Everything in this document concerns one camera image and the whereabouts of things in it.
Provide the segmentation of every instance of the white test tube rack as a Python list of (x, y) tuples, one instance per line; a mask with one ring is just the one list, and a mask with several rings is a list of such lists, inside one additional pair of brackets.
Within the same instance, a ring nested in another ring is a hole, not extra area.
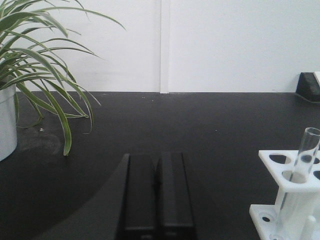
[[(279, 186), (274, 205), (250, 206), (249, 213), (261, 240), (320, 240), (320, 180), (316, 177), (320, 176), (320, 163), (313, 164), (307, 182), (291, 182), (287, 179), (297, 154), (297, 150), (259, 151), (259, 157)], [(285, 163), (275, 162), (272, 155), (285, 156)], [(281, 234), (278, 234), (277, 220), (286, 193), (296, 193), (292, 195), (298, 196), (298, 200), (289, 207), (292, 212), (282, 217)]]

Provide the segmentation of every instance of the black object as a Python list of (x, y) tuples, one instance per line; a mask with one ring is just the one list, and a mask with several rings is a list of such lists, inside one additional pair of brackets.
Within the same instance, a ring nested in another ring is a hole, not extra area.
[(147, 155), (130, 156), (125, 200), (124, 233), (127, 240), (156, 238), (155, 170)]
[(181, 154), (164, 152), (157, 166), (158, 218), (161, 239), (195, 240), (185, 167)]
[(320, 102), (320, 86), (313, 72), (301, 72), (295, 92), (311, 102)]

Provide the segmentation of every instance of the black table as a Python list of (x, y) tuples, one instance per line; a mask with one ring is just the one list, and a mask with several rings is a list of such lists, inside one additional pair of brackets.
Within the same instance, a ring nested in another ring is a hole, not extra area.
[[(68, 157), (53, 114), (18, 129), (17, 149), (0, 162), (1, 240), (39, 239), (108, 185), (123, 154), (148, 154), (156, 162), (164, 151), (188, 154), (225, 221), (219, 232), (258, 240), (249, 206), (273, 204), (278, 190), (258, 150), (298, 149), (306, 127), (320, 128), (320, 106), (294, 93), (93, 94), (102, 104), (93, 104), (93, 130), (84, 134), (86, 119), (69, 121)], [(26, 107), (20, 124), (35, 117)]]

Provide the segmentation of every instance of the rack hole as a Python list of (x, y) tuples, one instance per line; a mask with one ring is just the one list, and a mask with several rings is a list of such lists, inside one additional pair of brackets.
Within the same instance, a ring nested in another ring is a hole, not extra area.
[(282, 154), (270, 154), (270, 159), (277, 164), (288, 164), (290, 163), (290, 158)]
[(314, 171), (313, 175), (320, 180), (320, 171)]
[(282, 172), (282, 176), (292, 182), (292, 183), (295, 183), (295, 184), (304, 184), (306, 181), (306, 178), (300, 174), (299, 172), (295, 172), (294, 174), (292, 173), (292, 171), (283, 171)]
[(267, 222), (267, 223), (270, 222), (270, 219), (269, 219), (268, 217), (266, 217), (266, 216), (263, 216), (263, 217), (262, 217), (262, 220), (265, 221), (265, 222)]

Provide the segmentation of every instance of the test tube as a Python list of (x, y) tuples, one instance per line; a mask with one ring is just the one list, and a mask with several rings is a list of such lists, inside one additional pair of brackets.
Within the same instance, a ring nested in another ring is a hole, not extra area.
[(307, 127), (304, 131), (298, 155), (290, 175), (290, 182), (303, 184), (308, 181), (320, 144), (320, 130)]
[[(308, 181), (320, 145), (320, 130), (305, 129), (297, 157), (288, 181), (303, 184)], [(281, 202), (274, 234), (271, 240), (300, 240), (304, 220), (308, 218), (318, 194), (314, 192), (286, 192)]]

